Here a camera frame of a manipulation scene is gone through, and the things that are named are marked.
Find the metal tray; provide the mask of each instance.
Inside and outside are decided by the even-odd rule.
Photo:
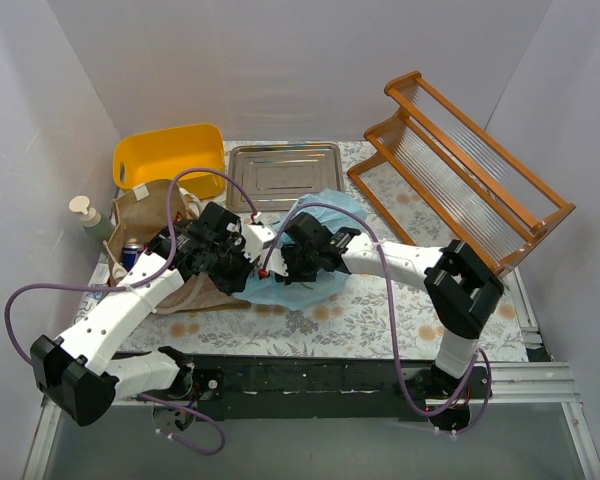
[[[334,143],[236,147],[229,158],[229,175],[260,211],[288,210],[302,195],[325,188],[344,190],[340,149]],[[233,186],[227,191],[227,208],[251,210]]]

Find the white tag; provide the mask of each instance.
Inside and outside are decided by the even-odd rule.
[[[139,202],[143,198],[149,196],[149,189],[143,183],[142,185],[138,185],[137,187],[133,187],[133,193],[136,196],[136,202]]]

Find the floral pattern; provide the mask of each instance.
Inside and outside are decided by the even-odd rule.
[[[271,142],[225,142],[228,155],[244,144]],[[342,168],[369,158],[375,149],[367,142],[338,143]],[[453,238],[444,223],[406,184],[393,175],[383,177],[380,167],[374,185],[394,199],[397,217],[414,240],[424,246],[445,245]],[[390,227],[345,174],[345,191],[365,207],[367,221],[378,236],[397,240]],[[214,201],[224,201],[218,197]],[[280,212],[263,214],[273,222]],[[106,283],[107,271],[98,266],[92,284]],[[440,346],[443,327],[426,293],[404,284],[393,285],[400,354],[408,359],[433,359]],[[83,296],[76,320],[95,307],[99,297]],[[147,351],[170,345],[187,353],[236,355],[291,355],[318,357],[391,358],[391,335],[384,279],[352,275],[345,287],[328,301],[301,311],[252,305],[217,311],[150,315],[122,345],[125,351]],[[484,328],[480,345],[495,361],[527,361],[520,325],[508,290]]]

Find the light blue cloth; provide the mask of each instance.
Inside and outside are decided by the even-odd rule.
[[[296,208],[297,205],[313,202],[335,205],[357,215],[363,220],[367,217],[367,212],[362,209],[360,204],[351,195],[330,189],[323,190],[318,195],[300,197],[291,210]],[[323,207],[309,207],[301,211],[313,215],[331,233],[336,233],[342,227],[362,229],[355,220],[335,210]],[[279,223],[272,225],[272,227],[277,231],[285,218],[286,215]],[[292,243],[288,235],[282,236],[278,247],[285,243]],[[322,270],[318,272],[315,282],[285,285],[282,282],[276,282],[273,275],[265,279],[260,279],[257,275],[253,275],[247,280],[245,289],[242,292],[234,293],[233,296],[251,303],[281,305],[289,310],[301,310],[312,303],[321,302],[331,295],[338,293],[342,290],[347,277],[348,275],[341,272],[325,272]]]

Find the yellow basket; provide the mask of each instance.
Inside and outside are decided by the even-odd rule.
[[[192,167],[224,172],[224,145],[215,125],[188,125],[125,138],[113,155],[113,180],[130,190],[151,180],[171,180]],[[225,189],[224,178],[211,173],[191,173],[178,183],[198,198],[215,197]]]

